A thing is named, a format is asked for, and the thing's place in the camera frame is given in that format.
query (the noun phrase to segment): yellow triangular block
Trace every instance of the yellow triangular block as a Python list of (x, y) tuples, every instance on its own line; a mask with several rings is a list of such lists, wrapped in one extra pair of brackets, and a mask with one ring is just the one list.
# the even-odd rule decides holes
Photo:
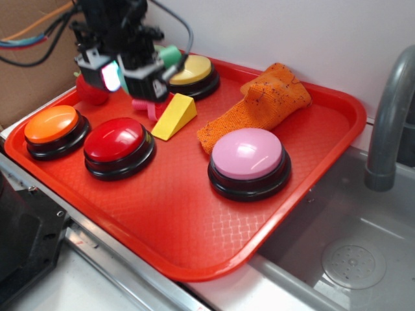
[(196, 105), (193, 98), (177, 93), (154, 126), (151, 134), (168, 141), (196, 115)]

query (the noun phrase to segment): sink basin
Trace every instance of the sink basin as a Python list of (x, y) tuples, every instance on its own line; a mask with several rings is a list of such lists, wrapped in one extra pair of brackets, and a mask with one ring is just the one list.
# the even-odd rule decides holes
[(258, 250), (346, 310), (413, 310), (415, 173), (364, 186), (366, 154), (349, 148)]

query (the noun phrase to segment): sink drain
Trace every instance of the sink drain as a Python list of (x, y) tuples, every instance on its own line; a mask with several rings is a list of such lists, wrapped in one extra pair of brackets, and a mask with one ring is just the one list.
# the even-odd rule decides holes
[(327, 245), (322, 265), (333, 282), (353, 290), (377, 284), (386, 272), (381, 252), (361, 238), (342, 238)]

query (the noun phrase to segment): orange cloth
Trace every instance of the orange cloth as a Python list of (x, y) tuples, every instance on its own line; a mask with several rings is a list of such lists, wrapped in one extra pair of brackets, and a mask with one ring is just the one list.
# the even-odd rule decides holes
[(275, 63), (241, 87), (244, 98), (197, 131), (206, 153), (225, 134), (241, 128), (271, 130), (299, 108), (311, 105), (311, 96), (288, 67)]

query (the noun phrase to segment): green object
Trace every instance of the green object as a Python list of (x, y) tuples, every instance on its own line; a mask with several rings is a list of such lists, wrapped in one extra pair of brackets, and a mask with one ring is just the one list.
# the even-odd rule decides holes
[(179, 62), (182, 54), (177, 47), (169, 45), (165, 49), (160, 50), (159, 56), (164, 62), (164, 68), (168, 69)]

